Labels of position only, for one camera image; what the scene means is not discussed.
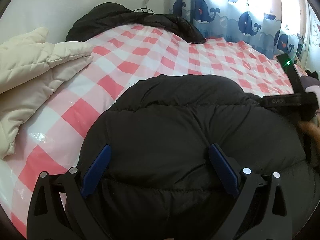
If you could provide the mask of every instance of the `black jacket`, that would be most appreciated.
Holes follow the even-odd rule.
[[[126,24],[138,23],[163,28],[178,35],[188,43],[205,43],[202,34],[187,20],[173,14],[133,12],[117,3],[103,3],[77,20],[66,41],[87,41],[106,30]]]
[[[106,144],[112,157],[86,203],[114,240],[210,240],[235,201],[208,159],[213,143],[242,167],[281,174],[297,234],[320,199],[320,176],[295,127],[214,75],[139,81],[105,111],[78,168],[87,170]]]

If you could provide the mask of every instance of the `bed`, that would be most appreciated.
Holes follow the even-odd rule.
[[[2,14],[10,0],[1,1]],[[309,2],[320,12],[317,0]],[[139,80],[160,74],[211,74],[228,77],[245,92],[259,96],[293,93],[279,63],[244,42],[230,43],[220,38],[203,45],[188,44],[173,33],[137,24],[114,28],[87,42],[94,45],[93,62],[61,85],[21,126],[16,154],[0,161],[0,205],[24,237],[39,173],[46,170],[59,174],[75,166],[93,122]],[[11,226],[3,214],[0,220],[1,228],[5,223],[4,228]]]

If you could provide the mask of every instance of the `metal pin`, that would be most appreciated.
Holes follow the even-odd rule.
[[[78,172],[78,169],[77,169],[77,167],[72,167],[72,168],[69,170],[69,172],[70,172],[71,174],[75,174],[75,173]]]
[[[242,171],[244,174],[248,174],[248,175],[251,173],[251,170],[249,168],[243,168]]]
[[[280,178],[280,174],[279,174],[279,172],[274,172],[274,173],[273,173],[273,176],[274,176],[275,178],[277,178],[277,179],[279,179],[279,178]]]
[[[48,173],[46,171],[43,171],[43,172],[40,173],[40,177],[41,178],[45,178],[47,176],[47,174]]]

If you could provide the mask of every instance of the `whale curtain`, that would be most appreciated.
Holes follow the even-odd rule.
[[[306,0],[171,0],[170,10],[205,38],[244,41],[269,59],[283,53],[294,59],[303,50],[307,4]]]

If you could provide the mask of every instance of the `hand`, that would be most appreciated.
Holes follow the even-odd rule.
[[[320,116],[317,115],[318,124],[320,124]],[[298,122],[302,132],[314,139],[318,152],[320,153],[320,127],[312,122]]]

